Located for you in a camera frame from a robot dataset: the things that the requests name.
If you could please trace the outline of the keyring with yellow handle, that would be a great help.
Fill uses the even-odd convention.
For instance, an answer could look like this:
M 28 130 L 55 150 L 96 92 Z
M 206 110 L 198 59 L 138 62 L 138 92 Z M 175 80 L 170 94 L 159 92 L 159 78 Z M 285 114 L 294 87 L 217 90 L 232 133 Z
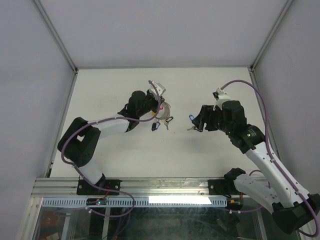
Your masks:
M 151 121 L 162 123 L 171 116 L 171 105 L 166 101 L 164 101 L 161 105 L 163 105 L 163 110 L 159 109 L 157 112 L 152 112 Z

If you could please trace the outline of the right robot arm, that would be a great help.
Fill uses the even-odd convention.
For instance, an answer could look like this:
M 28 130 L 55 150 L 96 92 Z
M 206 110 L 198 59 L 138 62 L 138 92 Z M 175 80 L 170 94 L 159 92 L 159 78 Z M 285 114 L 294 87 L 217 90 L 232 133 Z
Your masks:
M 317 216 L 319 194 L 311 194 L 285 168 L 262 131 L 247 122 L 245 110 L 238 100 L 227 100 L 222 105 L 203 105 L 191 122 L 199 132 L 224 132 L 271 185 L 266 187 L 244 170 L 233 168 L 224 175 L 226 192 L 234 194 L 238 191 L 250 196 L 272 215 L 276 225 L 286 234 L 297 231 Z

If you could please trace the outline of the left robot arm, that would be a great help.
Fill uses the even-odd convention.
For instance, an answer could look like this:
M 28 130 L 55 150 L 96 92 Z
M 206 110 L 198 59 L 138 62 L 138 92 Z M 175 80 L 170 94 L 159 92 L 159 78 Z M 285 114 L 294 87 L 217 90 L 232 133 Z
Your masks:
M 105 119 L 89 122 L 82 117 L 75 118 L 60 141 L 57 149 L 61 160 L 74 167 L 93 194 L 107 190 L 107 180 L 102 171 L 92 161 L 98 141 L 132 131 L 139 123 L 149 122 L 141 119 L 149 112 L 157 114 L 164 99 L 164 90 L 149 89 L 146 92 L 136 90 L 131 94 L 122 110 Z

